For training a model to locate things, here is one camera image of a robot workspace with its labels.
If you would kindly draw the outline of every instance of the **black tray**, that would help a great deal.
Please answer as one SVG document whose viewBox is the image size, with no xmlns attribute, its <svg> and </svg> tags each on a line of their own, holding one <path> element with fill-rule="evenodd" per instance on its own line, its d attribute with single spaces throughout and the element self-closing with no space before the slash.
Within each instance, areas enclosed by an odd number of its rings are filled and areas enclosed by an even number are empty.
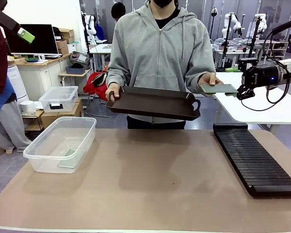
<svg viewBox="0 0 291 233">
<path fill-rule="evenodd" d="M 251 196 L 291 197 L 291 177 L 248 131 L 247 124 L 214 124 L 213 132 Z"/>
<path fill-rule="evenodd" d="M 114 113 L 178 120 L 195 120 L 200 117 L 200 101 L 192 93 L 122 86 L 119 95 L 115 102 L 109 100 L 106 104 Z"/>
</svg>

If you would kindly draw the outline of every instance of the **gray hoodie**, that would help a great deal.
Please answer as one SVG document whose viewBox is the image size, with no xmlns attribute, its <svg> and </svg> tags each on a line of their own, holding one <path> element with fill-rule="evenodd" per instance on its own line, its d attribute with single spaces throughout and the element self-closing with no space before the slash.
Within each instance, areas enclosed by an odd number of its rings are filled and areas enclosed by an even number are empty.
<svg viewBox="0 0 291 233">
<path fill-rule="evenodd" d="M 145 6 L 119 19 L 113 46 L 107 86 L 130 86 L 198 92 L 198 79 L 215 72 L 208 31 L 195 14 L 181 8 L 179 15 L 159 29 L 149 1 Z M 166 123 L 178 120 L 148 116 L 136 119 Z"/>
</svg>

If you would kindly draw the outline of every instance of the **computer monitor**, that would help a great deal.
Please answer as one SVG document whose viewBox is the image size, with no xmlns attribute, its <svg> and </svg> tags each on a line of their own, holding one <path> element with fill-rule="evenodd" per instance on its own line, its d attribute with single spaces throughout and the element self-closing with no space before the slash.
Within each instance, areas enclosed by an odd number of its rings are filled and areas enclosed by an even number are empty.
<svg viewBox="0 0 291 233">
<path fill-rule="evenodd" d="M 50 24 L 22 24 L 22 28 L 35 36 L 32 44 L 29 44 L 20 37 L 4 30 L 12 54 L 58 54 L 54 31 Z"/>
</svg>

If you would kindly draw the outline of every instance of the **white sneaker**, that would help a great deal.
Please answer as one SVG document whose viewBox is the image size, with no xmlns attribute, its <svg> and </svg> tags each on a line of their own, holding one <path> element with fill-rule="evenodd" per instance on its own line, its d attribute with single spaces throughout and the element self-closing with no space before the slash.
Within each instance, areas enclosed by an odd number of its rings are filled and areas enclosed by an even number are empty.
<svg viewBox="0 0 291 233">
<path fill-rule="evenodd" d="M 6 154 L 12 154 L 14 149 L 10 149 L 10 150 L 5 150 Z"/>
</svg>

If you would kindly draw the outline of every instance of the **gray pants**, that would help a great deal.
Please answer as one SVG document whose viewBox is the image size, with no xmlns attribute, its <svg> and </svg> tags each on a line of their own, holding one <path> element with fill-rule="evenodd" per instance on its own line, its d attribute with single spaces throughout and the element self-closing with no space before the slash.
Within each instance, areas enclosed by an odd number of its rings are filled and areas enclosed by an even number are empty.
<svg viewBox="0 0 291 233">
<path fill-rule="evenodd" d="M 4 150 L 23 149 L 30 143 L 25 136 L 24 123 L 16 101 L 4 104 L 0 110 L 0 147 Z"/>
</svg>

